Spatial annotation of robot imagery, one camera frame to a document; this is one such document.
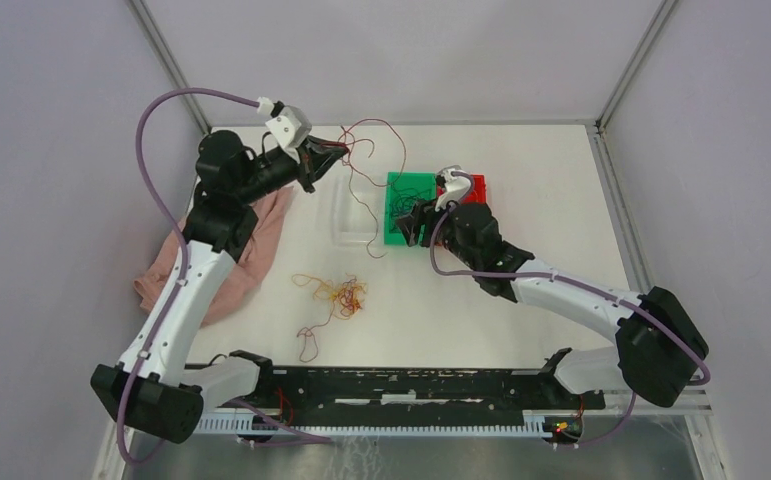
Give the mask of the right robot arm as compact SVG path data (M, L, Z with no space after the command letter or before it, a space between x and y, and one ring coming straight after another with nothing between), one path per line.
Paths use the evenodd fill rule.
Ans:
M491 296L550 311L609 341L604 348L559 351L551 358L538 392L552 408L567 406L578 394L624 387L669 408L687 387L710 377L708 344L667 289L639 293L562 272L505 241L481 203L438 210L433 201L419 201L395 225L408 246L443 247L464 264L449 276L470 277Z

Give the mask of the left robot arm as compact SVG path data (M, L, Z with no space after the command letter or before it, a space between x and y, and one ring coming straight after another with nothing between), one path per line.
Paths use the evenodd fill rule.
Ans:
M210 303L242 257L257 224L256 201L294 182L315 181L349 152L344 143L306 136L287 150L256 153L229 130L198 146L199 177L170 276L135 340L112 366L100 364L90 385L120 432L132 428L181 444L202 415L233 399L268 404L276 391L271 360L236 351L213 366L187 368Z

